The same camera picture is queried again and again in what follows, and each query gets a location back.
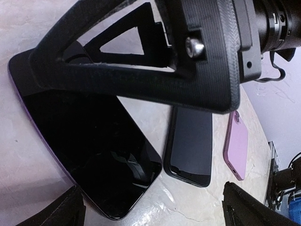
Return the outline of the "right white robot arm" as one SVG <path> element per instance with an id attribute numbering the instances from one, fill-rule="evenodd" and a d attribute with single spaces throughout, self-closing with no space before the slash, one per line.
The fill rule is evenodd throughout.
<path id="1" fill-rule="evenodd" d="M 301 45 L 298 0 L 158 0 L 88 42 L 90 62 L 74 64 L 65 50 L 130 0 L 80 0 L 30 55 L 37 84 L 46 89 L 107 93 L 168 105 L 228 113 L 238 108 L 239 85 L 269 82 L 261 57 L 290 61 Z"/>

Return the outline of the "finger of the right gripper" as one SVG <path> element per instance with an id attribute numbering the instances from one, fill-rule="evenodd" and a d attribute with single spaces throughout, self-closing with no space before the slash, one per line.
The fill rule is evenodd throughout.
<path id="1" fill-rule="evenodd" d="M 80 0 L 51 28 L 30 55 L 43 88 L 108 93 L 213 113 L 239 107 L 240 36 L 231 0 L 164 0 L 176 64 L 173 73 L 103 64 L 68 64 L 63 52 L 130 0 Z"/>

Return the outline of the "purple-edged black-screen phone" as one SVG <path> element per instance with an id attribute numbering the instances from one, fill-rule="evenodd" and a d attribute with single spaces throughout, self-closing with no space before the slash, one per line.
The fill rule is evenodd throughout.
<path id="1" fill-rule="evenodd" d="M 121 220 L 148 191 L 162 160 L 116 96 L 40 88 L 31 51 L 8 71 L 35 129 L 98 211 Z"/>

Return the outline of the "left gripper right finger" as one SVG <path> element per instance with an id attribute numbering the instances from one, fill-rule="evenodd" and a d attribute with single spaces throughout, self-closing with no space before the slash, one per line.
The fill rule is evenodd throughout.
<path id="1" fill-rule="evenodd" d="M 260 203 L 232 182 L 224 185 L 222 201 L 226 226 L 297 226 L 298 223 Z"/>

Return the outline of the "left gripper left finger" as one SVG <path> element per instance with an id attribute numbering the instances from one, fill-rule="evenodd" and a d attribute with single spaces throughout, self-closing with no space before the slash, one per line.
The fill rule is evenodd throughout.
<path id="1" fill-rule="evenodd" d="M 78 185 L 66 188 L 63 184 L 45 184 L 24 190 L 27 200 L 54 200 L 45 208 L 18 223 L 19 226 L 82 226 L 86 206 Z"/>

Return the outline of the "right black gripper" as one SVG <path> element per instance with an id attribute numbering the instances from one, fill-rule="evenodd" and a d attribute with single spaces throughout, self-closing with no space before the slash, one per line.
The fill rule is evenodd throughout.
<path id="1" fill-rule="evenodd" d="M 261 75 L 261 47 L 252 0 L 222 0 L 221 22 L 227 57 L 239 82 Z"/>

